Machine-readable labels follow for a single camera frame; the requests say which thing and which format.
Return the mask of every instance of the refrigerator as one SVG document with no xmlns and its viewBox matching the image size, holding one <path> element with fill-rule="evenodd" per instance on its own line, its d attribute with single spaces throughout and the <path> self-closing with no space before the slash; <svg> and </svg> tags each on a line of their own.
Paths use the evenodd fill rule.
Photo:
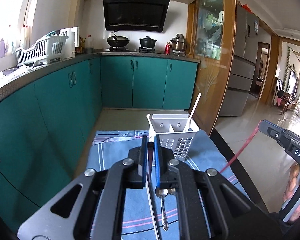
<svg viewBox="0 0 300 240">
<path fill-rule="evenodd" d="M 237 5 L 234 59 L 219 116 L 242 115 L 257 61 L 258 25 L 257 16 Z"/>
</svg>

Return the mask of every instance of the red thermos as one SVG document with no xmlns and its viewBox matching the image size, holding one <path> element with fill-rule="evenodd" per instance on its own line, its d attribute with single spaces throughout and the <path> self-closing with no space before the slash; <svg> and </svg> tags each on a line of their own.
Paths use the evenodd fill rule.
<svg viewBox="0 0 300 240">
<path fill-rule="evenodd" d="M 170 49 L 171 49 L 171 45 L 170 42 L 168 42 L 164 50 L 165 55 L 170 55 Z"/>
</svg>

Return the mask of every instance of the kitchen countertop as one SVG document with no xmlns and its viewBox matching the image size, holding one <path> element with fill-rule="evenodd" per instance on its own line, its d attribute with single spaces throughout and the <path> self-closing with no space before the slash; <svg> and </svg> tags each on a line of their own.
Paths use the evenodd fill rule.
<svg viewBox="0 0 300 240">
<path fill-rule="evenodd" d="M 100 56 L 139 56 L 139 57 L 158 57 L 158 58 L 166 58 L 166 59 L 175 59 L 182 61 L 189 61 L 200 63 L 200 60 L 192 59 L 183 56 L 175 56 L 175 55 L 164 55 L 161 53 L 146 53 L 146 52 L 136 52 L 136 51 L 118 51 L 118 52 L 109 52 L 103 50 L 95 50 L 94 53 L 90 54 L 82 54 L 77 55 L 73 58 L 63 59 L 57 62 L 53 62 L 47 65 L 36 67 L 32 70 L 28 70 L 28 72 L 23 73 L 16 77 L 16 79 L 10 81 L 6 85 L 0 88 L 0 101 L 19 90 L 22 87 L 34 82 L 37 79 L 40 79 L 52 72 L 55 72 L 59 69 L 68 67 L 70 65 L 76 64 L 81 61 L 85 61 L 88 59 L 93 59 Z"/>
</svg>

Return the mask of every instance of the dish drying rack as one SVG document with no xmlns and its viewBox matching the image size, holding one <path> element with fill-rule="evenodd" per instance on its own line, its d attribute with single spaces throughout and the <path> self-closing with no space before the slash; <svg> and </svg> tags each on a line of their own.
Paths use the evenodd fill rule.
<svg viewBox="0 0 300 240">
<path fill-rule="evenodd" d="M 149 121 L 149 142 L 154 142 L 158 134 L 160 145 L 173 151 L 175 159 L 185 161 L 194 136 L 199 127 L 193 119 L 189 121 L 189 114 L 147 114 Z"/>
<path fill-rule="evenodd" d="M 18 64 L 49 64 L 51 60 L 60 58 L 62 49 L 68 36 L 43 36 L 29 49 L 22 47 L 16 49 Z"/>
</svg>

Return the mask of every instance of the red string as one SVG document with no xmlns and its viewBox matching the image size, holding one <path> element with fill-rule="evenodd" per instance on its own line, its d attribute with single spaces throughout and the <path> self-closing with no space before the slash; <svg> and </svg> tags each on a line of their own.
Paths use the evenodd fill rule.
<svg viewBox="0 0 300 240">
<path fill-rule="evenodd" d="M 220 171 L 220 173 L 224 172 L 225 169 L 228 168 L 239 157 L 239 155 L 243 152 L 243 150 L 248 146 L 248 144 L 251 142 L 251 140 L 253 139 L 253 137 L 256 135 L 256 133 L 259 130 L 259 123 L 256 126 L 256 128 L 254 129 L 254 131 L 252 132 L 252 134 L 249 136 L 248 140 L 241 147 L 241 149 L 237 152 L 237 154 L 235 156 L 232 157 L 232 159 L 227 163 L 227 165 L 222 168 L 222 170 Z"/>
</svg>

